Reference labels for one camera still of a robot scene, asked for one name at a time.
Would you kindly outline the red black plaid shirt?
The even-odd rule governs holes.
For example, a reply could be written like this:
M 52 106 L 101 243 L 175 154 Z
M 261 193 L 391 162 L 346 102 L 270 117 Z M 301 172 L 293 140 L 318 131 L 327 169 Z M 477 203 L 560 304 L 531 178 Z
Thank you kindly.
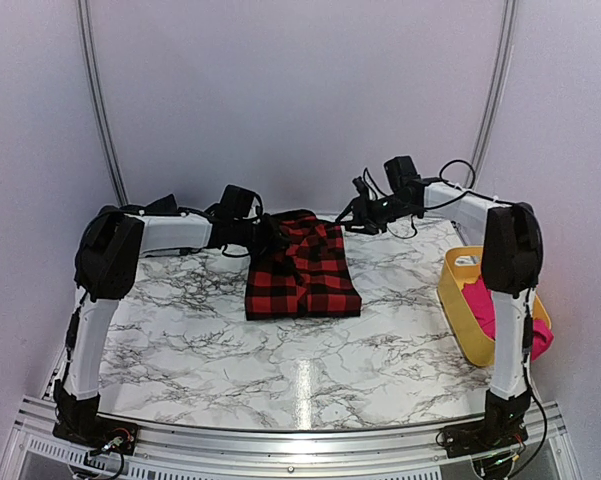
M 360 316 L 362 298 L 348 269 L 341 227 L 309 210 L 276 214 L 272 221 L 285 244 L 251 260 L 246 319 Z

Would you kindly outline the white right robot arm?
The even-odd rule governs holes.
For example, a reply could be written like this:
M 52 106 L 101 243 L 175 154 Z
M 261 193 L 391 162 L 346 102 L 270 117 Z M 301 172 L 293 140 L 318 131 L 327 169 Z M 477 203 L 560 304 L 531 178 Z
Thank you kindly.
M 527 203 L 480 194 L 442 175 L 421 176 L 409 156 L 387 161 L 384 170 L 390 194 L 375 197 L 366 175 L 354 178 L 357 195 L 337 216 L 337 224 L 349 232 L 376 235 L 403 217 L 433 213 L 483 234 L 480 276 L 494 305 L 495 371 L 475 438 L 495 448 L 521 423 L 532 399 L 533 303 L 544 256 L 539 222 Z

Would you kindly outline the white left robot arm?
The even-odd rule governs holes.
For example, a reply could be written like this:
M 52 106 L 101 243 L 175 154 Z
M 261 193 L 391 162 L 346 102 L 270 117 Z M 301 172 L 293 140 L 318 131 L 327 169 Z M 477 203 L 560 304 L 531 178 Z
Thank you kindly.
M 59 422 L 86 445 L 106 436 L 98 415 L 100 363 L 109 325 L 134 286 L 141 257 L 239 246 L 258 259 L 288 244 L 261 197 L 235 185 L 205 210 L 181 206 L 174 195 L 146 206 L 102 208 L 85 227 L 75 256 L 76 306 L 65 337 L 65 369 L 54 385 Z

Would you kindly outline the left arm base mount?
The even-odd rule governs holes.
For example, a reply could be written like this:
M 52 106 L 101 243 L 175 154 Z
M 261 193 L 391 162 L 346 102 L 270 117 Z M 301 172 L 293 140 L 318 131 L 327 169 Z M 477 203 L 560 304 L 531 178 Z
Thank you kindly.
M 89 447 L 93 455 L 104 453 L 134 453 L 139 426 L 135 423 L 94 416 L 69 420 L 58 419 L 53 436 Z

